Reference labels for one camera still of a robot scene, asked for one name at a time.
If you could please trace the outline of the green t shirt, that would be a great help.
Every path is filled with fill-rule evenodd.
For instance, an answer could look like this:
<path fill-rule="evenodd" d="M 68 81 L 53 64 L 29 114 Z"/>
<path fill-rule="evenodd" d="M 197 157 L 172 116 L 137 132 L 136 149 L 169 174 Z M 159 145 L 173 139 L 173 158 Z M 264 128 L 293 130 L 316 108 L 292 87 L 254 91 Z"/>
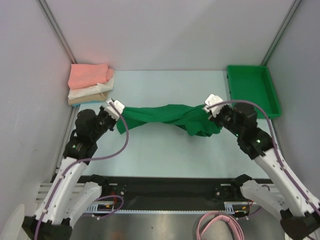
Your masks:
<path fill-rule="evenodd" d="M 211 137 L 221 132 L 222 127 L 209 120 L 203 105 L 188 106 L 168 104 L 159 107 L 126 107 L 122 116 L 129 130 L 150 123 L 173 125 L 189 136 Z"/>

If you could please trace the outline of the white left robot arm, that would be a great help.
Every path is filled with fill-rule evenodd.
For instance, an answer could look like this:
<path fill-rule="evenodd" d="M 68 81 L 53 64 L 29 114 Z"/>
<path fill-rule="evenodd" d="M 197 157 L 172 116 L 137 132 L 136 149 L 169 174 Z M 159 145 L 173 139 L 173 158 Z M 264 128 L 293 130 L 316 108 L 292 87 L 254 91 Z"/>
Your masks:
<path fill-rule="evenodd" d="M 118 121 L 126 122 L 125 108 L 118 100 L 110 99 L 98 113 L 92 109 L 77 113 L 60 168 L 46 197 L 33 216 L 25 216 L 22 222 L 22 229 L 31 240 L 70 239 L 77 221 L 88 215 L 87 209 L 93 202 L 112 198 L 107 179 L 99 175 L 91 176 L 76 196 L 72 194 L 90 162 L 113 158 L 124 150 L 122 147 L 111 155 L 93 157 L 98 140 L 113 131 Z"/>

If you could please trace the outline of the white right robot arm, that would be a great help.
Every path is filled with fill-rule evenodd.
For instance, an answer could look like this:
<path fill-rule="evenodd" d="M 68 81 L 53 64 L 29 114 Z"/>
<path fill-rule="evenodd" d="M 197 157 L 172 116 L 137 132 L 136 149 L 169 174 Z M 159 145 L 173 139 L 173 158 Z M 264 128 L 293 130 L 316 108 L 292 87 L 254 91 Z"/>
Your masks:
<path fill-rule="evenodd" d="M 256 104 L 240 100 L 231 107 L 229 101 L 205 105 L 209 120 L 230 131 L 239 148 L 271 179 L 279 194 L 260 187 L 246 175 L 230 188 L 231 196 L 250 199 L 272 214 L 283 231 L 293 240 L 303 240 L 320 227 L 320 200 L 292 171 L 282 156 L 273 132 L 258 127 Z"/>

